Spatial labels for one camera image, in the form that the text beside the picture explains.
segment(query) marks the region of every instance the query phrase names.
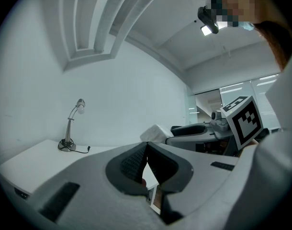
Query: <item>person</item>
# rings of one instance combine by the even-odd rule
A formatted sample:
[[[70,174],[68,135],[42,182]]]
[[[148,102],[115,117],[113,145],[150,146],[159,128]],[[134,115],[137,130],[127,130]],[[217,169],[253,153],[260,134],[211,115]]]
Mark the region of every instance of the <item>person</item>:
[[[218,0],[228,15],[250,22],[268,42],[284,70],[292,55],[292,30],[272,0]]]

